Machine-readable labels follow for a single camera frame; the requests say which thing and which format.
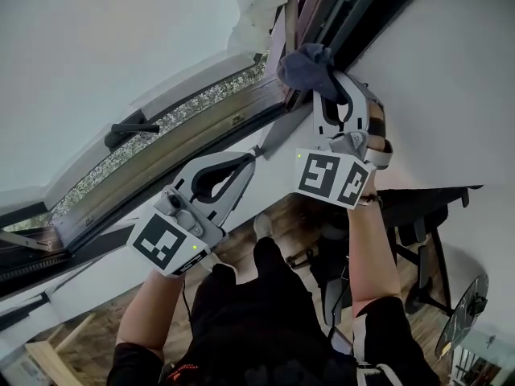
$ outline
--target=wrist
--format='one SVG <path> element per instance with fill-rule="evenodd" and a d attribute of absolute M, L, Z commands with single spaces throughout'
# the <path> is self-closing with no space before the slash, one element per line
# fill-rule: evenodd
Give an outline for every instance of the wrist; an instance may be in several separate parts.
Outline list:
<path fill-rule="evenodd" d="M 161 285 L 182 285 L 183 280 L 186 277 L 186 273 L 183 273 L 180 276 L 165 276 L 164 274 L 161 274 L 157 270 L 152 270 L 150 272 L 150 276 L 148 277 L 148 280 L 156 281 Z"/>
<path fill-rule="evenodd" d="M 379 208 L 383 208 L 383 201 L 378 194 L 362 195 L 357 201 L 359 206 L 370 206 L 373 203 L 378 203 Z"/>
<path fill-rule="evenodd" d="M 363 187 L 363 193 L 361 193 L 362 196 L 377 194 L 375 180 L 376 172 L 373 171 L 372 173 L 370 173 L 369 180 L 365 184 L 365 187 Z"/>

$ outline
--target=glass pane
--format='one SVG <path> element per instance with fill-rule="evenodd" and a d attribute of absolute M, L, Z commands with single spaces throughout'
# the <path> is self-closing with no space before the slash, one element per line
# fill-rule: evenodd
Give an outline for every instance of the glass pane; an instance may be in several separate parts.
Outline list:
<path fill-rule="evenodd" d="M 139 133 L 131 138 L 126 144 L 117 149 L 97 167 L 91 170 L 69 193 L 52 209 L 49 224 L 55 224 L 74 204 L 89 193 L 98 183 L 112 174 L 123 163 L 135 156 L 138 152 L 150 145 L 156 139 L 168 133 L 197 113 L 211 107 L 227 96 L 242 90 L 256 83 L 263 77 L 267 54 L 253 67 L 248 68 L 235 76 L 228 78 L 193 97 L 183 105 L 177 107 L 166 116 L 156 121 L 161 127 L 159 134 Z"/>
<path fill-rule="evenodd" d="M 52 217 L 52 213 L 43 213 L 42 215 L 32 217 L 31 219 L 12 224 L 3 228 L 6 232 L 19 232 L 20 230 L 27 230 L 29 228 L 44 228 L 48 226 L 48 222 Z"/>

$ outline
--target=wooden board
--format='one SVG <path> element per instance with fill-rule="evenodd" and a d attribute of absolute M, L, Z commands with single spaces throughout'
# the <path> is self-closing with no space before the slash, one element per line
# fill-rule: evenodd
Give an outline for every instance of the wooden board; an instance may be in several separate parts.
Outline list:
<path fill-rule="evenodd" d="M 25 345 L 31 358 L 43 369 L 57 386 L 82 386 L 72 371 L 57 355 L 52 345 L 47 342 L 28 343 Z"/>

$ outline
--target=black shirt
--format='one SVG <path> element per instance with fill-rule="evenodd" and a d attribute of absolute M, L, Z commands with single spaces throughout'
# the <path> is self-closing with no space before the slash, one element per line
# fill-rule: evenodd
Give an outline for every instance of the black shirt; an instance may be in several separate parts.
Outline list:
<path fill-rule="evenodd" d="M 194 337 L 186 355 L 161 383 L 160 358 L 144 347 L 121 343 L 116 346 L 107 383 L 439 384 L 411 336 L 398 298 L 383 298 L 367 305 L 355 319 L 353 331 L 354 356 L 347 356 L 334 351 L 322 331 L 305 332 L 252 318 L 228 325 L 219 323 L 197 339 Z"/>

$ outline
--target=white wall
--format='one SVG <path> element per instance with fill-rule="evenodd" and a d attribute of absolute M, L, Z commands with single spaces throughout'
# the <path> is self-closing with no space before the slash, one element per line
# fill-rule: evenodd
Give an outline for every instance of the white wall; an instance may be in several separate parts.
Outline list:
<path fill-rule="evenodd" d="M 414 0 L 377 38 L 351 73 L 385 104 L 387 187 L 515 181 L 514 42 L 515 0 Z"/>
<path fill-rule="evenodd" d="M 478 329 L 511 337 L 515 344 L 515 194 L 513 184 L 485 186 L 470 192 L 470 205 L 451 203 L 449 218 L 439 228 L 454 303 L 467 289 L 477 265 L 489 276 L 488 305 Z"/>

